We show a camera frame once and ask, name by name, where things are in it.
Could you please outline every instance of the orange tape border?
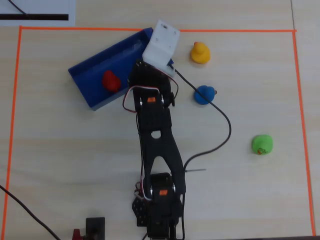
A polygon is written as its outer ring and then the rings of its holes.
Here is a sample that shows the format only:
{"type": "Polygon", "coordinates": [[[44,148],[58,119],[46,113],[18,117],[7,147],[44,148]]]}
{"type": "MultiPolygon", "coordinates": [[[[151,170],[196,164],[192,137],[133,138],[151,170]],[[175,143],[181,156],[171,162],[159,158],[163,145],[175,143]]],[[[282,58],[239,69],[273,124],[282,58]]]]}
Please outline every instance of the orange tape border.
{"type": "MultiPolygon", "coordinates": [[[[9,151],[8,151],[8,164],[6,173],[6,183],[5,188],[9,190],[10,185],[10,173],[11,173],[11,162],[12,162],[12,148],[13,148],[13,138],[14,138],[14,128],[15,128],[15,113],[16,113],[16,96],[17,96],[17,86],[18,86],[18,71],[19,71],[19,61],[20,61],[20,50],[21,50],[21,39],[23,30],[75,30],[75,31],[133,31],[138,32],[143,28],[119,28],[119,27],[37,27],[37,26],[19,26],[19,35],[17,42],[17,51],[15,59],[15,73],[14,73],[14,84],[13,84],[13,96],[12,96],[12,109],[11,109],[11,124],[10,124],[10,138],[9,138],[9,151]]],[[[315,217],[313,210],[313,197],[312,197],[312,187],[311,187],[311,174],[308,156],[308,145],[307,145],[307,134],[305,126],[305,116],[303,99],[301,92],[301,82],[300,82],[300,72],[299,72],[299,62],[298,62],[298,51],[297,51],[297,41],[296,41],[296,29],[180,29],[182,33],[292,33],[293,41],[293,51],[294,51],[294,61],[295,61],[295,71],[296,80],[299,96],[299,106],[301,114],[301,125],[302,125],[302,135],[303,135],[303,145],[304,145],[304,155],[305,155],[305,167],[307,176],[307,186],[308,186],[308,199],[309,199],[309,211],[310,211],[310,221],[312,235],[316,236],[315,227],[315,217]]],[[[7,220],[7,210],[8,210],[8,195],[4,195],[4,207],[2,216],[2,229],[1,229],[1,240],[5,240],[5,230],[6,230],[6,220],[7,220]]]]}

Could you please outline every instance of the yellow rubber duck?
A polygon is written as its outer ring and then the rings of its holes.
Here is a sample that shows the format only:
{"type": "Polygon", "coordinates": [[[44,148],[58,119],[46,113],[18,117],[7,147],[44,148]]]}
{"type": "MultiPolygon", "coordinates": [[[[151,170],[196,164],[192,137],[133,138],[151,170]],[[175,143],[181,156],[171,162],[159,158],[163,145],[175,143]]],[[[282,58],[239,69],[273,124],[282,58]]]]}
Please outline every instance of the yellow rubber duck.
{"type": "Polygon", "coordinates": [[[210,60],[210,49],[203,42],[196,41],[191,50],[191,58],[198,64],[206,64],[210,60]]]}

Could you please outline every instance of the green rubber duck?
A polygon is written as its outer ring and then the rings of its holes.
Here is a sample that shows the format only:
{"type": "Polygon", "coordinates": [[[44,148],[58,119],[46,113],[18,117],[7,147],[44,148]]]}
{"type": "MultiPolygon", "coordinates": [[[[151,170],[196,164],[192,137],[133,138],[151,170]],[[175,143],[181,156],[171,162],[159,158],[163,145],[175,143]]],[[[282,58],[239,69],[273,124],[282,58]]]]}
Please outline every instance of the green rubber duck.
{"type": "Polygon", "coordinates": [[[271,153],[274,141],[269,135],[258,135],[252,140],[252,150],[259,155],[271,153]]]}

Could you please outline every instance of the blue box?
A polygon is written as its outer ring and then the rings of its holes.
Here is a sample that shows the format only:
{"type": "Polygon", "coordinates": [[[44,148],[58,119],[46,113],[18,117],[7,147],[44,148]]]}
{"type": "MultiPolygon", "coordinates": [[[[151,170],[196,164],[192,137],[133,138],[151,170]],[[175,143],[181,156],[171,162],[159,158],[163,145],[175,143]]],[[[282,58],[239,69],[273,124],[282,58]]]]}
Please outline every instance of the blue box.
{"type": "Polygon", "coordinates": [[[136,61],[142,60],[152,33],[151,27],[145,28],[68,69],[90,108],[95,111],[127,92],[128,76],[136,61]],[[107,70],[121,80],[121,89],[117,93],[106,90],[102,85],[107,70]]]}

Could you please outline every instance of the orange label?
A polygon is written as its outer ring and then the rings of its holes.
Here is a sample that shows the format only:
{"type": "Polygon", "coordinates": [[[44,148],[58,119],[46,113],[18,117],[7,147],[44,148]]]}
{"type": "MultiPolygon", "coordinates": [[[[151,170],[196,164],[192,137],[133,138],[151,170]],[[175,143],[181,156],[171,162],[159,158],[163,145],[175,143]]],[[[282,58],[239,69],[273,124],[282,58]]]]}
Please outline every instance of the orange label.
{"type": "Polygon", "coordinates": [[[156,102],[156,98],[155,97],[148,97],[148,103],[155,103],[156,102]]]}
{"type": "Polygon", "coordinates": [[[160,196],[166,196],[168,194],[168,190],[164,189],[164,190],[160,190],[159,195],[160,196]]]}

